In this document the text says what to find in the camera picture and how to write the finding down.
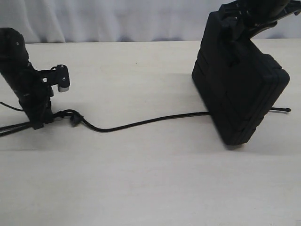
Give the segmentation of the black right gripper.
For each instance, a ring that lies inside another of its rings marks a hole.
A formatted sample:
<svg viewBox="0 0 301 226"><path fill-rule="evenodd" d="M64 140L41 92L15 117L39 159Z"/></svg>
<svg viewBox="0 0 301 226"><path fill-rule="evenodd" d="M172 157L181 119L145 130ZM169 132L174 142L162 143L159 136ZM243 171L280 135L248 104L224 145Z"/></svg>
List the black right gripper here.
<svg viewBox="0 0 301 226"><path fill-rule="evenodd" d="M236 0L222 4L219 17L227 23L226 42L250 39L273 28L280 19L301 13L299 0Z"/></svg>

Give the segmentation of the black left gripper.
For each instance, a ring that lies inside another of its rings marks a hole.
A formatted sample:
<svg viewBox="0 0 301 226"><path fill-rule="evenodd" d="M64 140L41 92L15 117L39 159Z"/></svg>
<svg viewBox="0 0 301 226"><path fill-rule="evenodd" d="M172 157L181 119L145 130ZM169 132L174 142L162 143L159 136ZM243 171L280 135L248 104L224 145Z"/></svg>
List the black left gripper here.
<svg viewBox="0 0 301 226"><path fill-rule="evenodd" d="M18 75L19 103L34 130L53 122L53 113L47 110L53 90L48 81L44 81L52 72L53 69L38 71L31 68L22 70Z"/></svg>

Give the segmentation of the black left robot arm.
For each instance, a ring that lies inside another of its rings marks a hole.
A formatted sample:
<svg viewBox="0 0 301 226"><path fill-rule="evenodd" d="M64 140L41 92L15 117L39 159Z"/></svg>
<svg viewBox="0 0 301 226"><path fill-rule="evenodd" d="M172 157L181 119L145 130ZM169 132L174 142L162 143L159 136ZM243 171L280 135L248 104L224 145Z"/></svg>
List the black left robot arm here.
<svg viewBox="0 0 301 226"><path fill-rule="evenodd" d="M31 127L43 128L45 115L51 111L50 89L29 61L23 35L13 28L0 29L0 73L17 96Z"/></svg>

